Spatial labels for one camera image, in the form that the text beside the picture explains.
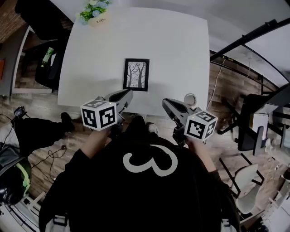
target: picture frame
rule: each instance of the picture frame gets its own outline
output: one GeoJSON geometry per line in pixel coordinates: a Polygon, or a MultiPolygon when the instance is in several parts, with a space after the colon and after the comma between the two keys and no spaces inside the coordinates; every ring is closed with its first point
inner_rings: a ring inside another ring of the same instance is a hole
{"type": "Polygon", "coordinates": [[[125,59],[123,89],[148,91],[149,59],[125,59]]]}

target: green strap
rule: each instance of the green strap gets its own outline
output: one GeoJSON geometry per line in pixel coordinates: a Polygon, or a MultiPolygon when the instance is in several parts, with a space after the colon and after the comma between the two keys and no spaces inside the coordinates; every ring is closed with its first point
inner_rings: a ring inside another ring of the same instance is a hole
{"type": "Polygon", "coordinates": [[[15,166],[17,168],[19,168],[21,170],[21,172],[23,173],[23,175],[24,175],[23,187],[26,187],[26,190],[24,192],[24,194],[26,194],[27,190],[30,187],[30,179],[29,179],[29,176],[28,176],[26,170],[24,169],[24,167],[22,167],[22,165],[20,163],[17,163],[15,166]]]}

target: white chair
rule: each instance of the white chair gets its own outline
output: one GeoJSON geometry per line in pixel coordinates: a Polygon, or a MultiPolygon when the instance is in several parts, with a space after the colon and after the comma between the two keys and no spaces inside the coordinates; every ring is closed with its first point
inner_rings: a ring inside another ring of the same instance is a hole
{"type": "Polygon", "coordinates": [[[230,174],[228,168],[220,158],[220,162],[223,165],[224,169],[226,170],[227,174],[229,175],[230,179],[232,180],[232,186],[230,191],[234,198],[236,198],[236,206],[238,210],[242,214],[250,213],[256,205],[256,198],[259,192],[260,187],[264,182],[264,177],[258,171],[258,164],[252,164],[243,153],[241,156],[248,162],[249,166],[243,167],[235,172],[235,177],[233,178],[230,174]],[[256,173],[262,179],[261,182],[254,180],[256,173]],[[256,185],[243,197],[239,198],[240,193],[242,190],[250,183],[254,182],[256,185]]]}

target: black sleeve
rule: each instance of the black sleeve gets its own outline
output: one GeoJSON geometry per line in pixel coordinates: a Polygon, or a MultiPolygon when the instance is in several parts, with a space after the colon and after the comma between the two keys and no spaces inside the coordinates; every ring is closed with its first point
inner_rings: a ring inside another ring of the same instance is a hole
{"type": "Polygon", "coordinates": [[[218,200],[222,209],[222,217],[229,219],[230,224],[237,231],[240,231],[239,214],[229,186],[221,180],[217,170],[209,174],[216,185],[218,200]]]}
{"type": "Polygon", "coordinates": [[[45,232],[46,224],[55,216],[67,212],[66,199],[77,189],[85,174],[90,159],[81,150],[76,151],[71,161],[65,165],[47,192],[39,212],[39,230],[45,232]]]}

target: white cube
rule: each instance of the white cube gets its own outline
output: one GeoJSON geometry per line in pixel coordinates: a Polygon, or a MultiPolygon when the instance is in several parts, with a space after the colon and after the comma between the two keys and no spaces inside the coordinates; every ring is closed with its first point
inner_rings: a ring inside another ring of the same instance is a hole
{"type": "Polygon", "coordinates": [[[190,115],[186,121],[184,134],[188,137],[205,141],[214,132],[218,118],[208,111],[190,115]]]}
{"type": "Polygon", "coordinates": [[[83,125],[101,131],[117,123],[116,103],[90,100],[81,105],[83,125]]]}

